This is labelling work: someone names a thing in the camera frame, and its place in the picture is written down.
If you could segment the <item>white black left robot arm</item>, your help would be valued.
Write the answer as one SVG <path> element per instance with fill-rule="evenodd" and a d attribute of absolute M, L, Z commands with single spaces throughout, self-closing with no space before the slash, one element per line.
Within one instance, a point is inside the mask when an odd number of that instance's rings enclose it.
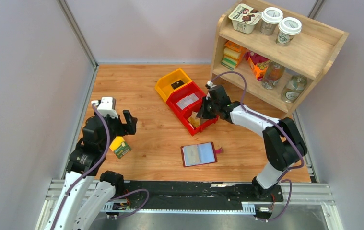
<path fill-rule="evenodd" d="M 124 177 L 113 171 L 104 172 L 88 199 L 86 191 L 106 159 L 109 145 L 116 137 L 134 135 L 138 119 L 128 110 L 121 117 L 95 110 L 82 129 L 83 137 L 70 154 L 65 181 L 46 230 L 87 230 L 110 198 L 121 198 L 125 192 Z"/>

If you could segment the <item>red leather card holder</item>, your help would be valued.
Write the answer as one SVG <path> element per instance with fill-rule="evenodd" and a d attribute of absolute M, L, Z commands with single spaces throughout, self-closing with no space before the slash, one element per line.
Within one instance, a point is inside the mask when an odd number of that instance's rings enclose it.
<path fill-rule="evenodd" d="M 200 155 L 200 163 L 199 164 L 186 165 L 184 151 L 186 150 L 186 148 L 189 148 L 189 147 L 197 147 L 198 148 L 198 152 L 199 152 L 199 155 Z M 186 146 L 180 147 L 180 150 L 181 150 L 183 167 L 192 167 L 192 166 L 216 163 L 218 161 L 217 160 L 217 155 L 224 152 L 223 148 L 216 149 L 213 142 L 186 145 Z"/>

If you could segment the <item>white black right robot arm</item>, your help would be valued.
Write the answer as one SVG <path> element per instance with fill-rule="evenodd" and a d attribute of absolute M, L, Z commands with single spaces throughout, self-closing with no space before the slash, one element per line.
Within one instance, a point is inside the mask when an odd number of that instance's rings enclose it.
<path fill-rule="evenodd" d="M 265 200 L 271 195 L 271 189 L 297 162 L 304 163 L 307 147 L 294 120 L 265 116 L 240 101 L 232 102 L 221 85 L 208 82 L 206 88 L 208 94 L 202 98 L 198 117 L 218 117 L 262 137 L 268 162 L 252 180 L 252 194 L 257 200 Z"/>

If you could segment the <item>gold card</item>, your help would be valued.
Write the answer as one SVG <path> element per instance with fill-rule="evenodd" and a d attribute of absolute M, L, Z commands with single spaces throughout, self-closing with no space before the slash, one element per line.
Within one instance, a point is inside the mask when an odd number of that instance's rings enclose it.
<path fill-rule="evenodd" d="M 186 165 L 196 165 L 200 163 L 200 155 L 197 147 L 189 147 L 184 151 Z"/>
<path fill-rule="evenodd" d="M 197 112 L 192 111 L 188 121 L 192 125 L 193 128 L 198 128 L 201 125 L 201 118 L 197 117 Z"/>

